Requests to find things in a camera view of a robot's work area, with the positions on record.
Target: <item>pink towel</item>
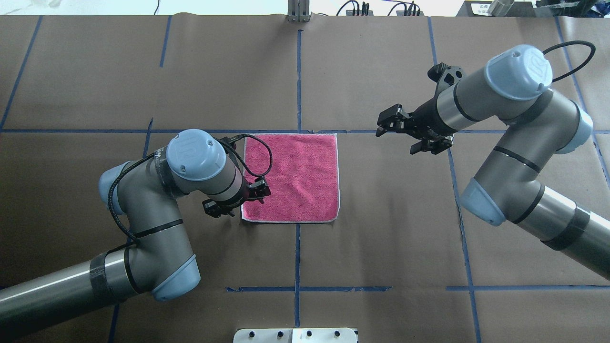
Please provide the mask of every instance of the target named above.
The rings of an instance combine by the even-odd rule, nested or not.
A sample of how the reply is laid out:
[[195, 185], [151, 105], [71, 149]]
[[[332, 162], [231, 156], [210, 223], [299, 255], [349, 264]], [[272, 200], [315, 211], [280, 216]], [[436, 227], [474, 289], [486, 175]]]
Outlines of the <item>pink towel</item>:
[[[339, 213], [339, 160], [336, 134], [258, 135], [273, 152], [266, 179], [271, 195], [265, 204], [242, 205], [242, 219], [259, 223], [327, 223]], [[269, 166], [268, 152], [246, 139], [245, 161], [254, 173]], [[254, 177], [245, 173], [249, 182]]]

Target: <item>white bracket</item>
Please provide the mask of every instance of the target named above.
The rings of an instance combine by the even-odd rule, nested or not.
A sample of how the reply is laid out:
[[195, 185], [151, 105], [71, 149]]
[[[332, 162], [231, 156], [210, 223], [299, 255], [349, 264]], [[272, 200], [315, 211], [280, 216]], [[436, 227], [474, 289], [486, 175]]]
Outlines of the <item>white bracket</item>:
[[241, 329], [233, 343], [358, 343], [350, 328]]
[[309, 0], [288, 0], [288, 21], [306, 22], [310, 19]]

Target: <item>robotic arm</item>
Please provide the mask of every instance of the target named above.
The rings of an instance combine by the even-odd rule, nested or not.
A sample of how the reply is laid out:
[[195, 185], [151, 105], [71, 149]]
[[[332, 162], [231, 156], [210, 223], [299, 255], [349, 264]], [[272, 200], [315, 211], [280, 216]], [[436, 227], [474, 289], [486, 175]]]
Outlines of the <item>robotic arm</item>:
[[509, 220], [610, 280], [610, 222], [536, 180], [553, 154], [573, 151], [593, 130], [582, 108], [550, 89], [552, 74], [529, 45], [469, 76], [440, 63], [428, 71], [437, 82], [434, 97], [408, 114], [400, 104], [381, 112], [376, 135], [406, 133], [420, 140], [411, 154], [438, 154], [455, 132], [497, 116], [509, 127], [464, 190], [462, 206], [494, 226]]
[[264, 174], [271, 161], [254, 184], [232, 162], [234, 156], [241, 160], [234, 142], [245, 136], [215, 140], [189, 129], [143, 160], [104, 172], [100, 196], [109, 200], [113, 214], [127, 214], [132, 243], [1, 290], [3, 338], [17, 338], [144, 292], [166, 301], [192, 290], [201, 277], [176, 199], [199, 190], [210, 198], [203, 202], [206, 214], [215, 218], [232, 215], [231, 209], [246, 201], [262, 202], [270, 194]]

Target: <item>light blue joint cap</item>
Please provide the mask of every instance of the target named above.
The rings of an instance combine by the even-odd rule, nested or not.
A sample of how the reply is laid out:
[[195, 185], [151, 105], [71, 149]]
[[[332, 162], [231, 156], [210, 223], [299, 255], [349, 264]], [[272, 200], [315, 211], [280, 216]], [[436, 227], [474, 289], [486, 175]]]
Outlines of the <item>light blue joint cap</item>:
[[[116, 180], [118, 175], [123, 171], [123, 168], [125, 167], [125, 165], [130, 162], [131, 161], [127, 161], [121, 165], [117, 165], [113, 169], [108, 169], [102, 174], [102, 176], [99, 177], [99, 181], [98, 181], [99, 196], [102, 198], [102, 201], [104, 202], [104, 204], [106, 204], [106, 209], [109, 209], [108, 208], [108, 192], [110, 192], [110, 186], [112, 186], [112, 183], [114, 182], [114, 180]], [[114, 207], [115, 212], [117, 214], [125, 214], [125, 212], [123, 212], [123, 210], [121, 209], [121, 206], [118, 204], [118, 185], [116, 186], [115, 191], [112, 194], [112, 206]]]
[[199, 284], [201, 275], [195, 255], [184, 262], [165, 281], [152, 290], [152, 296], [157, 301], [167, 301], [185, 294]]
[[591, 116], [583, 111], [579, 105], [576, 105], [580, 112], [580, 121], [578, 122], [578, 129], [576, 129], [576, 133], [570, 143], [568, 143], [563, 148], [555, 151], [556, 154], [567, 154], [576, 150], [577, 147], [583, 145], [589, 137], [591, 137], [591, 133], [593, 132], [593, 120]]
[[517, 101], [531, 100], [551, 87], [553, 70], [542, 51], [521, 44], [489, 60], [485, 80], [499, 95]]
[[499, 226], [506, 220], [502, 210], [474, 178], [470, 179], [462, 193], [461, 204], [472, 214], [493, 226]]
[[180, 132], [167, 145], [171, 171], [189, 181], [216, 176], [226, 162], [224, 148], [209, 133], [199, 129]]

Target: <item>white floor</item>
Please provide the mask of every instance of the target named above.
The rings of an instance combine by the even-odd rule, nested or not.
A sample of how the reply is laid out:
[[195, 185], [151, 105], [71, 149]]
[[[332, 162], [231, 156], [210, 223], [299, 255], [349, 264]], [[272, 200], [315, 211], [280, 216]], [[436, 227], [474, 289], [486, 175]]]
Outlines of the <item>white floor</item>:
[[[311, 0], [310, 10], [335, 15], [343, 3], [343, 0]], [[368, 3], [375, 15], [387, 15], [395, 4], [384, 0]], [[416, 3], [428, 16], [455, 16], [463, 0], [418, 0]], [[157, 0], [2, 0], [0, 15], [152, 15], [156, 7]], [[286, 0], [160, 0], [157, 14], [266, 15], [286, 14], [287, 9]], [[352, 9], [352, 5], [347, 5], [342, 15], [345, 15], [345, 9]]]

